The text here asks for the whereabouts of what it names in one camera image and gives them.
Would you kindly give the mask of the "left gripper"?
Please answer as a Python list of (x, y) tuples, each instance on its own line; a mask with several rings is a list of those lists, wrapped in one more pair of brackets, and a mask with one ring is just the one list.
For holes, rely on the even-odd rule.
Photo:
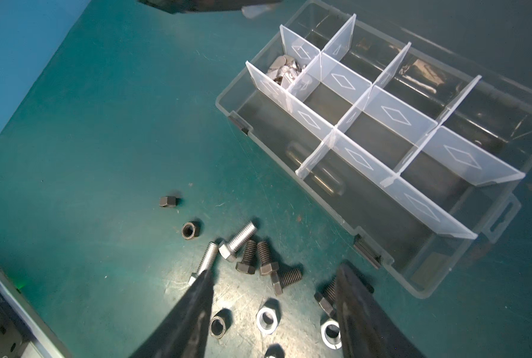
[(138, 0), (166, 13), (201, 13), (242, 10), (244, 7), (278, 4), (273, 0)]

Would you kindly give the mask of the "silver wing nut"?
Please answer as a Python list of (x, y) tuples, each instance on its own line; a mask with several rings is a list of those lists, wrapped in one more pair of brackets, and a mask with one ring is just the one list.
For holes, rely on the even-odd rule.
[(267, 74), (277, 76), (279, 70), (286, 65), (286, 58), (284, 55), (279, 56), (268, 68)]
[(282, 88), (288, 89), (302, 72), (299, 64), (290, 63), (280, 67), (274, 77), (274, 81)]

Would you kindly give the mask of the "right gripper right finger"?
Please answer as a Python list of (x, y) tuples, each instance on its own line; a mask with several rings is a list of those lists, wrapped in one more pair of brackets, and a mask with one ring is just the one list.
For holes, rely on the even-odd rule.
[(424, 356), (380, 307), (352, 263), (341, 263), (335, 277), (344, 357)]

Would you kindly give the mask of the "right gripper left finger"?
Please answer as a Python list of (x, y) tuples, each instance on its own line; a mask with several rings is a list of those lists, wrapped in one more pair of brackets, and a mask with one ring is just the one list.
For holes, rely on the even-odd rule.
[(214, 281), (204, 271), (132, 357), (203, 357), (212, 313)]

